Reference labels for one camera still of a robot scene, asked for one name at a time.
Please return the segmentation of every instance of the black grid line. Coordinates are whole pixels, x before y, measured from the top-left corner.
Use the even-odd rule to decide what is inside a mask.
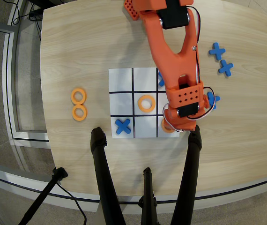
[[[134,120],[134,68],[132,68],[132,95],[133,95],[133,138],[135,138],[135,120]]]
[[[158,90],[158,68],[156,68],[156,90],[151,91],[135,91],[134,90],[134,68],[132,69],[132,91],[110,91],[110,94],[132,94],[133,101],[133,114],[132,115],[111,115],[111,118],[116,117],[132,117],[133,118],[133,137],[135,138],[135,117],[156,117],[156,137],[158,137],[158,119],[163,116],[163,114],[158,114],[158,94],[166,93],[165,90]],[[134,114],[134,94],[135,93],[156,93],[156,114],[142,114],[136,115]]]
[[[129,94],[132,93],[132,91],[110,91],[110,94]],[[166,93],[165,90],[139,90],[139,91],[134,91],[134,93]]]
[[[158,137],[158,68],[156,68],[156,137]]]
[[[162,114],[142,114],[142,115],[134,115],[134,117],[144,117],[144,116],[163,116]],[[111,117],[133,117],[133,115],[111,115]]]

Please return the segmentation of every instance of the orange bracket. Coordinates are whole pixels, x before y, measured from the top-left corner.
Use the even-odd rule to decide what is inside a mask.
[[[179,0],[179,6],[193,4],[193,0]],[[199,78],[198,37],[194,15],[187,9],[189,23],[185,26],[185,41],[180,53],[175,54],[167,45],[163,35],[162,23],[157,10],[166,9],[166,0],[126,0],[125,9],[130,16],[143,20],[148,37],[152,58],[159,69],[166,87],[169,107],[165,117],[178,130],[195,130],[196,121],[180,117],[180,107],[198,103],[198,112],[191,118],[197,118],[209,107],[208,98],[203,94],[203,83]],[[167,129],[172,127],[164,120]]]

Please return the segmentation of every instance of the tic-tac-toe board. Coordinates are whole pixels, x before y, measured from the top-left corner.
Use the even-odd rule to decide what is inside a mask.
[[[161,127],[168,99],[157,68],[109,69],[109,90],[113,138],[179,137],[178,132],[166,133]],[[150,112],[139,108],[145,95],[154,99]],[[153,102],[145,99],[141,105],[148,109]]]

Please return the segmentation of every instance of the robotic arm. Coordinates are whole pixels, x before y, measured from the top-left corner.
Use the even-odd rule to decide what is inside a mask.
[[[169,103],[163,109],[164,126],[169,130],[193,131],[196,120],[209,114],[215,106],[215,94],[210,87],[203,87],[199,73],[198,41],[200,15],[191,6],[193,0],[126,0],[124,7],[132,17],[143,20],[153,60],[164,81]],[[198,29],[194,15],[198,16]],[[185,41],[180,53],[175,54],[165,42],[163,29],[185,26]],[[214,105],[203,90],[210,88]]]

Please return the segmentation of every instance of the tripod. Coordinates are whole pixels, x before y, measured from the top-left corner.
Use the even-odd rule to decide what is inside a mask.
[[[97,127],[91,133],[91,152],[94,158],[97,185],[105,223],[107,225],[125,225],[106,160],[105,146],[107,146],[105,133],[100,127]],[[201,148],[200,129],[196,126],[195,131],[192,131],[188,138],[185,168],[171,225],[191,224]],[[144,170],[144,196],[140,199],[139,206],[142,208],[141,225],[159,225],[156,214],[157,202],[153,194],[152,173],[149,167]]]

